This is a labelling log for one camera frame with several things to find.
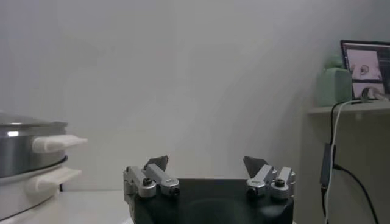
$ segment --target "pot handle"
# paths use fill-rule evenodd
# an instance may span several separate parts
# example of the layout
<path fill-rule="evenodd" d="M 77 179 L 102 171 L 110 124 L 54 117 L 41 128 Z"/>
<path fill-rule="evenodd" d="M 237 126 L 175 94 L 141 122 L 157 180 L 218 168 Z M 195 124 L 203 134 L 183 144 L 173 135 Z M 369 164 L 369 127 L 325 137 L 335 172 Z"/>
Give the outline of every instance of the pot handle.
<path fill-rule="evenodd" d="M 37 175 L 26 183 L 26 192 L 39 193 L 50 189 L 56 189 L 60 184 L 80 175 L 81 170 L 74 170 L 67 167 L 60 167 L 48 173 Z"/>
<path fill-rule="evenodd" d="M 74 135 L 36 137 L 32 141 L 32 151 L 34 153 L 58 152 L 86 143 L 87 141 L 88 140 L 86 138 L 79 138 Z"/>

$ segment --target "green container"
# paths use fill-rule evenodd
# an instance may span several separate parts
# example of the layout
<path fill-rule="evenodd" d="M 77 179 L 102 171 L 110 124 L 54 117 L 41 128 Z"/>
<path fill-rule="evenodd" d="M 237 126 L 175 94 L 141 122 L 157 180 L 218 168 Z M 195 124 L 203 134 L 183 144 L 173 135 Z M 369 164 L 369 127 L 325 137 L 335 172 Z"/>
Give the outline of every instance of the green container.
<path fill-rule="evenodd" d="M 352 76 L 350 72 L 341 68 L 326 69 L 317 79 L 317 106 L 330 107 L 348 100 L 352 100 Z"/>

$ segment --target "white shelf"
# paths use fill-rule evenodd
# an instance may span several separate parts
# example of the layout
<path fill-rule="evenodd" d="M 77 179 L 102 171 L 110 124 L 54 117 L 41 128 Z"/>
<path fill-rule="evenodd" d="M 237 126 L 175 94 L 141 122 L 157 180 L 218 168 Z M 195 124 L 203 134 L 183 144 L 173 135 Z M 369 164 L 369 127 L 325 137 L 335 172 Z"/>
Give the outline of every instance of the white shelf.
<path fill-rule="evenodd" d="M 308 114 L 328 114 L 331 107 L 314 107 L 308 111 Z M 342 108 L 342 113 L 390 113 L 390 102 L 371 102 L 346 105 Z"/>

